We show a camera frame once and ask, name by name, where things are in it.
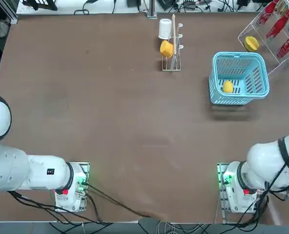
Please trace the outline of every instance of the robotic arm base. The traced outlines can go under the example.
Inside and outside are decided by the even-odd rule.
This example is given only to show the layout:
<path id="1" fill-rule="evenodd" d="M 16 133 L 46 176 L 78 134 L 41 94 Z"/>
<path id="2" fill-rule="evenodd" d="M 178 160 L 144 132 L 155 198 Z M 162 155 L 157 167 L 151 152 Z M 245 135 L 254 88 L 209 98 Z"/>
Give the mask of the robotic arm base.
<path id="1" fill-rule="evenodd" d="M 243 189 L 239 183 L 237 168 L 240 162 L 232 162 L 227 170 L 222 174 L 221 189 L 226 190 L 227 199 L 230 205 L 230 211 L 233 213 L 244 213 L 246 209 L 256 202 L 257 192 L 249 193 L 249 190 Z M 253 204 L 247 213 L 254 213 L 255 204 Z"/>
<path id="2" fill-rule="evenodd" d="M 87 186 L 82 185 L 81 182 L 88 182 L 89 177 L 89 162 L 70 162 L 74 177 L 70 189 L 55 192 L 56 206 L 62 207 L 71 212 L 80 212 L 86 210 L 87 198 L 85 197 L 87 192 Z M 58 212 L 65 212 L 60 209 L 56 209 Z"/>

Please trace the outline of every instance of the blue plastic basket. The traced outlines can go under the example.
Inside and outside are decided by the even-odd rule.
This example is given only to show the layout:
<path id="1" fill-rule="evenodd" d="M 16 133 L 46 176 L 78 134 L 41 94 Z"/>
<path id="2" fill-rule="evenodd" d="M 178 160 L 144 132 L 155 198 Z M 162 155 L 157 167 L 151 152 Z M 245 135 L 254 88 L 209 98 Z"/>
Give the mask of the blue plastic basket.
<path id="1" fill-rule="evenodd" d="M 224 93 L 225 81 L 233 84 L 233 93 Z M 209 92 L 213 104 L 245 105 L 269 93 L 266 64 L 262 56 L 248 52 L 218 52 L 212 59 Z"/>

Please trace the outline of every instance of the dish drying rack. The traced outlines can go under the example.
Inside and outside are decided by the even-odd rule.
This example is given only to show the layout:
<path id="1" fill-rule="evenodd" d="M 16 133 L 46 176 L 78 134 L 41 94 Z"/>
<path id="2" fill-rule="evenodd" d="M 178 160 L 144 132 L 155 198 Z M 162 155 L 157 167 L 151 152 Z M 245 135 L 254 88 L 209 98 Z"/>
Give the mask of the dish drying rack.
<path id="1" fill-rule="evenodd" d="M 183 37 L 182 34 L 179 34 L 179 28 L 183 27 L 183 24 L 179 23 L 177 27 L 176 35 L 176 53 L 173 54 L 171 58 L 162 56 L 162 69 L 163 72 L 179 72 L 181 71 L 181 55 L 180 50 L 183 49 L 183 45 L 180 44 L 180 39 Z M 167 40 L 169 43 L 173 41 L 173 37 L 169 37 Z"/>

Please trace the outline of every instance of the yellow fruit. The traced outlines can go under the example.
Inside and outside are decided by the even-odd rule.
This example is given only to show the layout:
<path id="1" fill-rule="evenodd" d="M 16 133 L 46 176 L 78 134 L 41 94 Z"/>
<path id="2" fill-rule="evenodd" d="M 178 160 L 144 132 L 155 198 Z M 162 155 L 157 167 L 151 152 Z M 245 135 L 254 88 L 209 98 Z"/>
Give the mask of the yellow fruit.
<path id="1" fill-rule="evenodd" d="M 229 94 L 233 93 L 233 84 L 231 81 L 227 80 L 223 83 L 223 92 Z"/>
<path id="2" fill-rule="evenodd" d="M 256 52 L 259 48 L 259 43 L 256 38 L 248 36 L 245 38 L 244 46 L 249 52 Z"/>

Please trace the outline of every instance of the yellow cup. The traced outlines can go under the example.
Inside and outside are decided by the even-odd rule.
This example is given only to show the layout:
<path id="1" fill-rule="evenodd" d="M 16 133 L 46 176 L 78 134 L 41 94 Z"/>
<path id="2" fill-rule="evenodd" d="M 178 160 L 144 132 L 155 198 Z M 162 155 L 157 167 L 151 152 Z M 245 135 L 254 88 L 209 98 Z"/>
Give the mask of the yellow cup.
<path id="1" fill-rule="evenodd" d="M 169 43 L 167 40 L 164 40 L 160 45 L 159 50 L 163 56 L 171 58 L 173 55 L 173 44 Z"/>

